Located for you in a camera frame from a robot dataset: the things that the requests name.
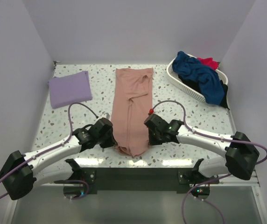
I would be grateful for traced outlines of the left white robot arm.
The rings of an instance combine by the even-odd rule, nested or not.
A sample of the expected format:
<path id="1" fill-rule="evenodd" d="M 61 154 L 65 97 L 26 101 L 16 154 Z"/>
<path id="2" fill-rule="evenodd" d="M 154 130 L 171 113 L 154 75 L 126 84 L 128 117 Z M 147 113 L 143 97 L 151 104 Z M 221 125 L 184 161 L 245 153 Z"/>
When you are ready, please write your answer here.
<path id="1" fill-rule="evenodd" d="M 12 200 L 20 199 L 35 185 L 54 180 L 54 175 L 47 177 L 41 174 L 43 169 L 96 145 L 101 148 L 116 145 L 113 124 L 107 118 L 99 118 L 93 125 L 78 128 L 67 138 L 43 149 L 25 154 L 20 151 L 11 153 L 0 170 L 0 180 Z"/>

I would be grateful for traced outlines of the pink t shirt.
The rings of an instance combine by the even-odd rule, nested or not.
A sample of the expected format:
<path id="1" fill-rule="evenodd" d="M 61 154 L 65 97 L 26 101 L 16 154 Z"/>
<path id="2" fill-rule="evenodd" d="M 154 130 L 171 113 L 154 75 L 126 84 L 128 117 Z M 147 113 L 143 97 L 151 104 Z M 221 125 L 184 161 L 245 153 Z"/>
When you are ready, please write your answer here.
<path id="1" fill-rule="evenodd" d="M 138 156 L 148 149 L 148 128 L 144 121 L 152 108 L 152 68 L 116 69 L 111 122 L 116 148 L 124 154 Z"/>

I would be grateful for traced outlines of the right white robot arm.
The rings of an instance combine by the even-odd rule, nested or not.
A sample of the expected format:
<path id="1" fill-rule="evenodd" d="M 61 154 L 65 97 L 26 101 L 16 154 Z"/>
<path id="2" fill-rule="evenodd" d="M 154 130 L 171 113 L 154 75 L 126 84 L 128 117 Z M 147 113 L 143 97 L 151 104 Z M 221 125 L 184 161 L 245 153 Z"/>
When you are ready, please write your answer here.
<path id="1" fill-rule="evenodd" d="M 241 180 L 250 180 L 260 153 L 240 132 L 221 135 L 198 128 L 188 127 L 183 121 L 165 121 L 150 114 L 144 121 L 148 128 L 149 144 L 177 143 L 196 146 L 217 154 L 213 159 L 199 159 L 184 177 L 194 183 L 203 183 L 218 175 L 231 174 Z"/>

